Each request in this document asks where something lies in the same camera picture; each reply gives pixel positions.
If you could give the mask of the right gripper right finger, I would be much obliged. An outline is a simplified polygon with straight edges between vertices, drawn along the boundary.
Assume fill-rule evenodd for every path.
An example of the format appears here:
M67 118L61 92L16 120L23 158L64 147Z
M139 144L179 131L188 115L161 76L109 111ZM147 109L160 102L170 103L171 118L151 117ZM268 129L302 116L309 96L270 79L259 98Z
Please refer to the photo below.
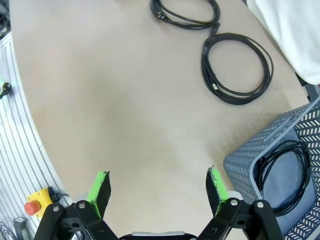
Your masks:
M208 168L205 186L213 218L198 240L224 240L232 229L241 229L248 240L282 240L283 234L274 211L266 200L251 204L230 197L220 172Z

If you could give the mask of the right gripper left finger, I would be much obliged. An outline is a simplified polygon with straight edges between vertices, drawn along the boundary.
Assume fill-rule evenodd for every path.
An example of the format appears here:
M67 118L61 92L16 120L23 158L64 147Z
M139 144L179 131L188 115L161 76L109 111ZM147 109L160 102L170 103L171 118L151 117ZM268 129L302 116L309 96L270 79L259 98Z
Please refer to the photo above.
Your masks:
M117 240L103 220L111 196L110 173L99 171L86 200L64 207L48 205L34 236L35 240L71 240L75 233L85 232L91 240Z

